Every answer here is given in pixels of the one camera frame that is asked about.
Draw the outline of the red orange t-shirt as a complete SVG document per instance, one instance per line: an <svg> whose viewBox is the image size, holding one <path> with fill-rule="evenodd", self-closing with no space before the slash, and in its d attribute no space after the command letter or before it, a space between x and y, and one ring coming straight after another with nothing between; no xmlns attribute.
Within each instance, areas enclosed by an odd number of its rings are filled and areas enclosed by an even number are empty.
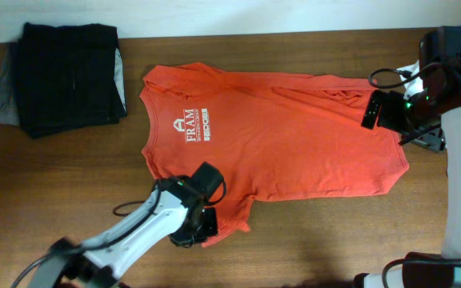
<svg viewBox="0 0 461 288"><path fill-rule="evenodd" d="M216 167L215 244L248 230L254 202L386 194L408 170L399 136L361 121L364 78L156 66L140 97L150 119L143 156L156 178Z"/></svg>

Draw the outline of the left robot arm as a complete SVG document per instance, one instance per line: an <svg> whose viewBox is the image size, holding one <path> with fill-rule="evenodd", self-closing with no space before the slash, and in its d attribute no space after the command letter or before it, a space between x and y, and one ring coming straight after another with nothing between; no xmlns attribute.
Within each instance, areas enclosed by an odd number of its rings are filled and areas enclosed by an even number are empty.
<svg viewBox="0 0 461 288"><path fill-rule="evenodd" d="M101 234L79 245L56 242L35 264L31 287L57 287L64 279L85 287L116 287L122 276L153 245L169 238L190 248L218 233L215 204L226 183L218 169L204 162L191 176L155 182L150 197L134 212Z"/></svg>

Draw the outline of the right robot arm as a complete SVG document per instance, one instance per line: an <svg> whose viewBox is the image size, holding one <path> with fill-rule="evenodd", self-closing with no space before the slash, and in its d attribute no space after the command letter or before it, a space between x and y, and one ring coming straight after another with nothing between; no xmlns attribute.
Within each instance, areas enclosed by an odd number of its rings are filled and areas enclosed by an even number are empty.
<svg viewBox="0 0 461 288"><path fill-rule="evenodd" d="M397 69L401 85L421 82L413 94L396 85L375 85L363 115L367 129L383 127L401 134L401 145L430 140L447 150L447 225L440 254L410 252L386 264L379 274L358 274L361 288L461 287L461 27L441 26L419 44L419 70Z"/></svg>

